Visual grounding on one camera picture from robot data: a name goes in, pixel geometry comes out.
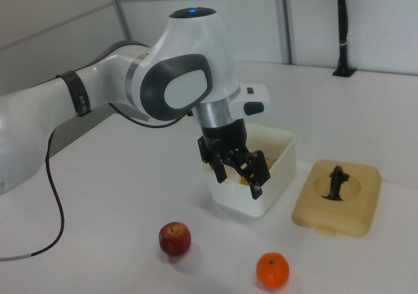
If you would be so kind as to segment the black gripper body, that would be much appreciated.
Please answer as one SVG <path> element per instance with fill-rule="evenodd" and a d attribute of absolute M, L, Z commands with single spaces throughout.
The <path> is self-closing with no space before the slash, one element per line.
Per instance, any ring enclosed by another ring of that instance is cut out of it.
<path fill-rule="evenodd" d="M 230 157 L 235 163 L 244 163 L 249 154 L 246 147 L 247 131 L 243 119 L 221 127 L 202 127 L 198 139 L 201 159 L 209 163 L 215 158 Z"/>

